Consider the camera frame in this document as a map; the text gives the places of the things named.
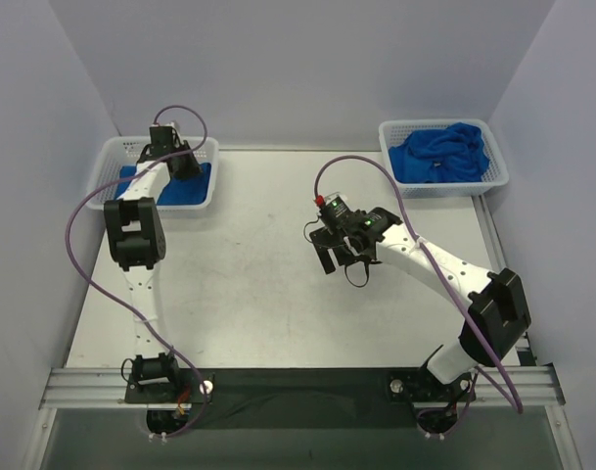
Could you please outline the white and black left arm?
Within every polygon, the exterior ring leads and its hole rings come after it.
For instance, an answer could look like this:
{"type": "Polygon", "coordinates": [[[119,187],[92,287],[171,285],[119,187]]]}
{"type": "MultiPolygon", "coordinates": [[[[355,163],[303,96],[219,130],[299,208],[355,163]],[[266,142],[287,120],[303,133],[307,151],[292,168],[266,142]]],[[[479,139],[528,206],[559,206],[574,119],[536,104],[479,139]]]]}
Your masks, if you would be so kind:
{"type": "Polygon", "coordinates": [[[133,316],[135,353],[125,379],[132,392],[176,396],[186,389],[175,354],[155,337],[164,333],[158,274],[166,255],[158,201],[170,183],[202,173],[177,124],[155,122],[136,164],[119,171],[114,196],[104,202],[111,257],[122,270],[130,304],[141,312],[133,316]]]}

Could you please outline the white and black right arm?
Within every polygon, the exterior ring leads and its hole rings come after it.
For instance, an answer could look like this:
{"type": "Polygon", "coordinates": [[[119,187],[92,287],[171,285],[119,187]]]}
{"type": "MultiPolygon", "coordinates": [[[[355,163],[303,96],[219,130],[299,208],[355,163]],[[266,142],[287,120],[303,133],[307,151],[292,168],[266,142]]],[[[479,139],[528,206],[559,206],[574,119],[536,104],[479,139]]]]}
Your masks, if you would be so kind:
{"type": "Polygon", "coordinates": [[[509,268],[492,272],[413,238],[402,219],[383,208],[352,210],[338,193],[315,199],[323,226],[309,234],[323,269],[357,262],[406,272],[466,313],[458,338],[427,359],[428,372],[449,385],[478,365],[503,359],[531,324],[522,279],[509,268]]]}

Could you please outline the blue towel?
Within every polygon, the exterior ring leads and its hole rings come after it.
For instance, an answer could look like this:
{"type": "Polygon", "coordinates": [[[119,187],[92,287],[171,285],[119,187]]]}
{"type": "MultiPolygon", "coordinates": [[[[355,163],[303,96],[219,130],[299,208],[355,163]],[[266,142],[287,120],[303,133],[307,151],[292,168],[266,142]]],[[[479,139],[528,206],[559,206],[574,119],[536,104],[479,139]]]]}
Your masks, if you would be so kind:
{"type": "MultiPolygon", "coordinates": [[[[132,177],[149,166],[150,163],[125,165],[119,171],[118,178],[124,180],[125,178],[132,177]]],[[[128,191],[130,185],[133,185],[134,190],[142,190],[146,186],[145,182],[148,180],[148,177],[152,173],[159,171],[161,166],[165,166],[165,163],[154,166],[143,177],[119,182],[115,189],[115,199],[121,200],[123,195],[128,191]]],[[[142,197],[152,197],[157,207],[201,205],[206,201],[212,166],[210,163],[202,163],[201,170],[202,172],[200,175],[189,180],[172,179],[168,170],[163,171],[161,175],[163,176],[163,180],[166,181],[166,184],[160,191],[160,194],[158,194],[159,188],[157,182],[154,181],[150,193],[141,195],[138,195],[137,193],[130,194],[130,200],[138,200],[142,197]]]]}

